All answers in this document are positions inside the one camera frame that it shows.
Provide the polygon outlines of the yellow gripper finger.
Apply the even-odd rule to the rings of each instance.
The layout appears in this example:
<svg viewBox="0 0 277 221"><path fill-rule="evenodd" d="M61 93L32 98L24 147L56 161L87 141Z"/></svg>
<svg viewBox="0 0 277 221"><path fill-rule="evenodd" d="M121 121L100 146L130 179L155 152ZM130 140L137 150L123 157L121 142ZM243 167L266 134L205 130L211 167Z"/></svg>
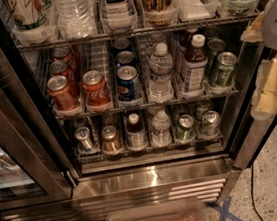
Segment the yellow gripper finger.
<svg viewBox="0 0 277 221"><path fill-rule="evenodd" d="M262 60L257 71L250 112L252 118L262 121L277 113L277 56Z"/></svg>
<svg viewBox="0 0 277 221"><path fill-rule="evenodd" d="M264 40L264 38L262 37L263 17L264 13L260 13L241 34L240 39L247 43L256 43L257 41L262 42Z"/></svg>

